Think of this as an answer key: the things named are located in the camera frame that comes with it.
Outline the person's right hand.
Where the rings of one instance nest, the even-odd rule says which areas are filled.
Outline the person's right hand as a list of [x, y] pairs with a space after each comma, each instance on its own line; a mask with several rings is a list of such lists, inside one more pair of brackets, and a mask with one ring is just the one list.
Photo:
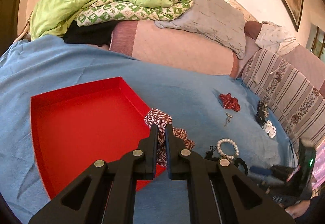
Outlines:
[[311, 200], [302, 200], [299, 203], [289, 206], [285, 211], [293, 218], [301, 217], [309, 208]]

